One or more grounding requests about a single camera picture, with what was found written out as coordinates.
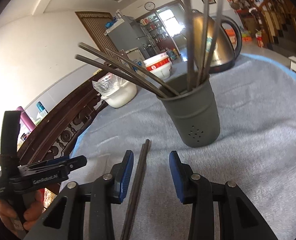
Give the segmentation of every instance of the orange box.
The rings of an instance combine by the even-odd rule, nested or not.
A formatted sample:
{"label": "orange box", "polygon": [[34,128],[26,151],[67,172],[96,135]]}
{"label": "orange box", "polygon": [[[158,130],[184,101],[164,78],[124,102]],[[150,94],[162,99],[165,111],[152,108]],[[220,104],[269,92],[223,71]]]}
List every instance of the orange box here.
{"label": "orange box", "polygon": [[251,37],[245,37],[245,38],[242,38],[242,41],[250,42],[250,41],[252,41],[252,38]]}
{"label": "orange box", "polygon": [[228,36],[234,36],[235,35],[235,32],[233,31],[232,28],[231,29],[228,29],[228,30],[225,29],[225,31],[228,34]]}

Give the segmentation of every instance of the stainless steel kettle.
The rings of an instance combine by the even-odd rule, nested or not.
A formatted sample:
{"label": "stainless steel kettle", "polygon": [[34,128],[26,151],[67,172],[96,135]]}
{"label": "stainless steel kettle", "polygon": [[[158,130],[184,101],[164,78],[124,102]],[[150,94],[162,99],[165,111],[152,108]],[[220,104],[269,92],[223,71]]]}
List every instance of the stainless steel kettle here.
{"label": "stainless steel kettle", "polygon": [[[192,15],[193,15],[193,34],[194,34],[194,44],[195,44],[194,54],[198,55],[200,54],[200,50],[201,50],[201,36],[202,36],[202,26],[203,26],[204,15],[203,13],[197,10],[194,10],[194,13]],[[211,68],[209,73],[222,72],[233,67],[235,65],[235,59],[239,56],[241,51],[242,36],[237,23],[233,19],[224,15],[222,15],[222,23],[227,23],[234,30],[236,35],[236,40],[237,40],[236,49],[234,50],[227,33],[225,32],[224,28],[221,27],[217,37],[215,50],[214,50],[212,61],[210,64]],[[207,31],[205,61],[207,59],[208,52],[210,49],[210,44],[211,44],[212,36],[214,32],[214,25],[215,25],[215,21],[208,16],[208,31]],[[198,57],[195,57],[196,65],[200,66],[201,64],[200,62],[198,62],[198,60],[200,59],[198,59]]]}

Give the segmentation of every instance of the human hand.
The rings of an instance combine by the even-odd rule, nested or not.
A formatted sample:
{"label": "human hand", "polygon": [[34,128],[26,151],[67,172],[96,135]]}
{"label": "human hand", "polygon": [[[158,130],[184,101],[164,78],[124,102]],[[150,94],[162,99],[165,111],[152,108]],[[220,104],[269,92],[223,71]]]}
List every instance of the human hand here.
{"label": "human hand", "polygon": [[[42,195],[39,190],[35,193],[35,200],[30,207],[24,213],[24,219],[26,222],[23,224],[24,229],[30,230],[36,223],[37,219],[42,214],[44,205],[41,202]],[[12,206],[5,200],[0,199],[0,219],[4,223],[5,227],[8,228],[13,234],[17,235],[16,230],[11,222],[11,218],[16,218],[17,213]]]}

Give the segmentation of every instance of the carved wooden furniture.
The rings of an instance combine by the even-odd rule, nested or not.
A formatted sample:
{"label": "carved wooden furniture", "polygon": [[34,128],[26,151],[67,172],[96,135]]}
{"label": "carved wooden furniture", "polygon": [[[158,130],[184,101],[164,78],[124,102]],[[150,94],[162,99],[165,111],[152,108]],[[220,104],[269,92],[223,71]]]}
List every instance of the carved wooden furniture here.
{"label": "carved wooden furniture", "polygon": [[[92,86],[92,81],[98,81],[106,73],[100,71],[85,81],[45,116],[18,150],[21,165],[70,154],[78,136],[107,106]],[[59,187],[54,184],[48,189],[58,194]]]}

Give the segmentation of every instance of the red and white bowl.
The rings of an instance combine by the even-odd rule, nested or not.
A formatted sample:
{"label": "red and white bowl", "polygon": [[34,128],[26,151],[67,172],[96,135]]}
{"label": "red and white bowl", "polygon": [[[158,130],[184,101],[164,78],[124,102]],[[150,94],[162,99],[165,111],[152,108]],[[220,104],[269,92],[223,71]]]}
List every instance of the red and white bowl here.
{"label": "red and white bowl", "polygon": [[155,76],[161,79],[170,77],[172,64],[166,52],[144,60],[144,64]]}

